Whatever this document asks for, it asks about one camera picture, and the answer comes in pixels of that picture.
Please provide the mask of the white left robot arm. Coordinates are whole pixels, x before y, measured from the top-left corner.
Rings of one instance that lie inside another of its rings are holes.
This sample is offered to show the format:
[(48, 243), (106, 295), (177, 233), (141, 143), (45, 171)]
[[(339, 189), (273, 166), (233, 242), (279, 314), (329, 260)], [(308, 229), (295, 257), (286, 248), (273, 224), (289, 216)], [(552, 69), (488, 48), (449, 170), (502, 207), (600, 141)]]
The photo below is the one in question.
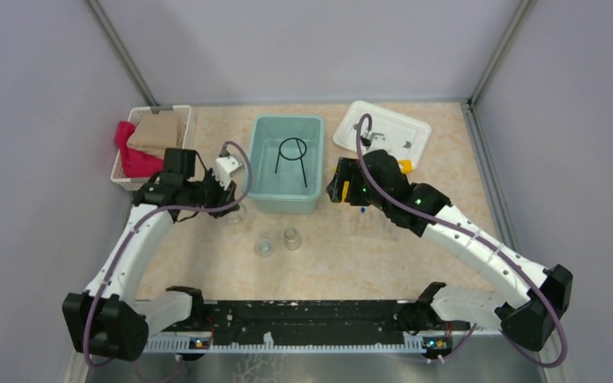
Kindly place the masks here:
[(195, 180), (197, 151), (169, 148), (163, 167), (134, 195), (128, 222), (103, 267), (81, 293), (62, 303), (73, 348), (90, 366), (94, 356), (135, 361), (148, 339), (175, 324), (198, 330), (207, 318), (202, 292), (171, 286), (161, 296), (136, 303), (145, 271), (182, 211), (215, 218), (239, 210), (234, 172), (245, 168), (247, 156), (223, 150), (214, 164)]

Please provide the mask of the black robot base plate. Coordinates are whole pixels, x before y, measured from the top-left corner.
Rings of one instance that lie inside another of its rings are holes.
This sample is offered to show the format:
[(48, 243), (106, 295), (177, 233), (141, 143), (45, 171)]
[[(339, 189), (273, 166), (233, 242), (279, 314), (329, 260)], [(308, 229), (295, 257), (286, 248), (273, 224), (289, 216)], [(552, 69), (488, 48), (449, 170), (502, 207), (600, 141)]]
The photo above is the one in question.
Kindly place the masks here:
[(163, 333), (191, 334), (192, 346), (216, 351), (400, 351), (420, 347), (422, 334), (441, 336), (470, 327), (445, 322), (427, 305), (406, 300), (219, 300), (197, 310)]

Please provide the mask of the yellow test tube rack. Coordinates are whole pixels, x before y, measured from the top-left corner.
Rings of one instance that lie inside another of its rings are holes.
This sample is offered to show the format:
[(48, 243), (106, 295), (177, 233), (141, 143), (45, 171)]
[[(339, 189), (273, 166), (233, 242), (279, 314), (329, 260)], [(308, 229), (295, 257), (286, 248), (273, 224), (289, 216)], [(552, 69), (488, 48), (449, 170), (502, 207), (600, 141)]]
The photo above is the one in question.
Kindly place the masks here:
[(408, 160), (398, 160), (397, 162), (403, 174), (406, 175), (413, 170), (413, 166)]

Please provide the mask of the white plastic tray lid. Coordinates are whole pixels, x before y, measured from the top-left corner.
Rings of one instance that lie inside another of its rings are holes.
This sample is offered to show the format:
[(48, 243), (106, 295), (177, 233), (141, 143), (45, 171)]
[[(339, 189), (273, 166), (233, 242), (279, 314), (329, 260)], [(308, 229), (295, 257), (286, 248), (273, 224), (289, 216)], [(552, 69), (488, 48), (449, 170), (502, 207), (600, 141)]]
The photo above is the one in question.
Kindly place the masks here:
[(365, 101), (355, 101), (350, 105), (334, 132), (333, 142), (335, 145), (350, 152), (356, 152), (355, 125), (364, 114), (369, 114), (372, 117), (373, 125), (372, 129), (363, 127), (362, 133), (384, 134), (392, 144), (390, 155), (397, 160), (408, 160), (414, 171), (432, 133), (430, 125), (381, 106)]

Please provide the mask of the small clear glass dish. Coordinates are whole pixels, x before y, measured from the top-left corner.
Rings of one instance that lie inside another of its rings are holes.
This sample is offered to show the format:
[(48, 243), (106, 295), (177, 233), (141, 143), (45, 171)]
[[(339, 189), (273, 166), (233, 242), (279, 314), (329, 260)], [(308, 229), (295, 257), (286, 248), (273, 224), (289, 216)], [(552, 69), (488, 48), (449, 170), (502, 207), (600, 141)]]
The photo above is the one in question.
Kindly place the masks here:
[(268, 257), (274, 252), (275, 246), (270, 239), (261, 238), (255, 244), (255, 253), (259, 256)]

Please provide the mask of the clear glass beaker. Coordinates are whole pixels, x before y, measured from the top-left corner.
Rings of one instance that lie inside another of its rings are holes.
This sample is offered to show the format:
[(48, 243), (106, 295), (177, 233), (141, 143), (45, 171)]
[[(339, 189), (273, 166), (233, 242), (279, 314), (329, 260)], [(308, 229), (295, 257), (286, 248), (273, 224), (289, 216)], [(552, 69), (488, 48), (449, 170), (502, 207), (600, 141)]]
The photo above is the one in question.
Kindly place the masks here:
[(296, 251), (302, 244), (301, 236), (293, 227), (288, 227), (283, 231), (283, 243), (289, 251)]

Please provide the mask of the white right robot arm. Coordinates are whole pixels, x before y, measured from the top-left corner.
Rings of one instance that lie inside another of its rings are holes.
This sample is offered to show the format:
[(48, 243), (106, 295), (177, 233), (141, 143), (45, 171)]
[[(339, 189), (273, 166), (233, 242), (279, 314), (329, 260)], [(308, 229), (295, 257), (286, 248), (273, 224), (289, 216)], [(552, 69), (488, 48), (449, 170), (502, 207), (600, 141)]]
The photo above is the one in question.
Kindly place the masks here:
[(496, 328), (517, 346), (540, 351), (567, 311), (574, 276), (544, 267), (492, 237), (451, 199), (426, 183), (411, 183), (383, 150), (362, 160), (341, 157), (326, 187), (333, 203), (376, 207), (394, 225), (437, 244), (477, 272), (491, 290), (433, 282), (419, 298), (419, 322), (437, 329), (462, 321)]

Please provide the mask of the clear glass flask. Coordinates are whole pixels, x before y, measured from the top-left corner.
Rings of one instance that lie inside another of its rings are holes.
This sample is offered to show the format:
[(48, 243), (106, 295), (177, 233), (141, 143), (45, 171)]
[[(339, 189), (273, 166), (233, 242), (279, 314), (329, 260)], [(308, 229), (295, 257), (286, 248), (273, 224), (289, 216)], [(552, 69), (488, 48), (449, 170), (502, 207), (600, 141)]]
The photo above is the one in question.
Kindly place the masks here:
[(225, 222), (229, 225), (238, 225), (247, 220), (247, 208), (244, 203), (238, 203), (225, 216)]

